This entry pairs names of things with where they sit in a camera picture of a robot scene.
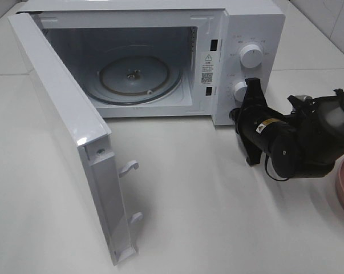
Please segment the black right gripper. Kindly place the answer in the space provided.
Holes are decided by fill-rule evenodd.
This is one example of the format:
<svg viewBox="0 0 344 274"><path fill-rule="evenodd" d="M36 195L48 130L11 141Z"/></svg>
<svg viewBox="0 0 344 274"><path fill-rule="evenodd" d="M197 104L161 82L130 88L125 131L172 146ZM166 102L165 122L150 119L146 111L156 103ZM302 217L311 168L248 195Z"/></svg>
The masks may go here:
<svg viewBox="0 0 344 274"><path fill-rule="evenodd" d="M241 108L230 111L246 151L249 165L260 163L263 152L271 153L276 138L289 130L289 125L269 110L259 78L247 78L246 93Z"/></svg>

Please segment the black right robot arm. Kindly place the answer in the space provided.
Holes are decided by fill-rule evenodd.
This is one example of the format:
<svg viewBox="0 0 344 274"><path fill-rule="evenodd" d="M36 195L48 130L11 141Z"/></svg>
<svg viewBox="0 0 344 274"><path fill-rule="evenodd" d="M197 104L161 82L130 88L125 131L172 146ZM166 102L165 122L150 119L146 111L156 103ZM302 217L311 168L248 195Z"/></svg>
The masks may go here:
<svg viewBox="0 0 344 274"><path fill-rule="evenodd" d="M322 178L344 154L344 90L333 96L307 99L289 96L293 110L284 115L266 102L258 78L248 78L242 105L229 117L234 121L250 166L261 155L271 161L278 180Z"/></svg>

